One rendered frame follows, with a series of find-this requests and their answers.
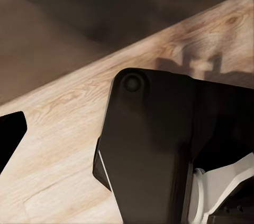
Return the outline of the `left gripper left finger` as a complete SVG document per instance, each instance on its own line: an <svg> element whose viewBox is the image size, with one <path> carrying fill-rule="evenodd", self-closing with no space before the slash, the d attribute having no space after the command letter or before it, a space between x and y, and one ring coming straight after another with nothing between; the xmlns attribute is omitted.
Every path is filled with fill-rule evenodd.
<svg viewBox="0 0 254 224"><path fill-rule="evenodd" d="M0 117L0 174L27 130L23 111Z"/></svg>

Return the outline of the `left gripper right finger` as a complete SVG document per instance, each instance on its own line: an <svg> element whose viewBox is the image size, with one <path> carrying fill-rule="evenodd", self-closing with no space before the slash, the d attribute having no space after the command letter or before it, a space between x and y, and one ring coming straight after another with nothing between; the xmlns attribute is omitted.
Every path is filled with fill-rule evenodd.
<svg viewBox="0 0 254 224"><path fill-rule="evenodd" d="M237 130L254 153L254 113L242 111Z"/></svg>

